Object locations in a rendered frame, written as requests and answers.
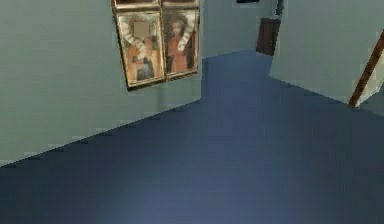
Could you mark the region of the brown wooden room door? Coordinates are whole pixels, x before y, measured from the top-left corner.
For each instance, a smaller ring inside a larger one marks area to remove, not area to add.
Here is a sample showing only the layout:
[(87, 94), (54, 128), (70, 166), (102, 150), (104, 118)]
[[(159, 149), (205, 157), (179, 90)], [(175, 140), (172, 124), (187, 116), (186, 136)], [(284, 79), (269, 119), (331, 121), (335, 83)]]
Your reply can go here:
[(356, 88), (349, 100), (348, 105), (351, 107), (356, 107), (358, 104), (358, 100), (361, 98), (369, 79), (371, 78), (373, 71), (380, 59), (382, 52), (384, 51), (384, 29), (382, 30), (378, 40), (373, 48), (371, 56), (361, 74), (359, 82), (356, 85)]

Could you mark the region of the gold framed figure painting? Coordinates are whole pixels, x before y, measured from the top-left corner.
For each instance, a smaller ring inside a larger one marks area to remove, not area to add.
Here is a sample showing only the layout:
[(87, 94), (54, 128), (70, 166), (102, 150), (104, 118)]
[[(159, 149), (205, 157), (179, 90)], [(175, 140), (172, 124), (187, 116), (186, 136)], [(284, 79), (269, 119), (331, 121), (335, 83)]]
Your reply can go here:
[(111, 0), (127, 89), (198, 72), (200, 0)]

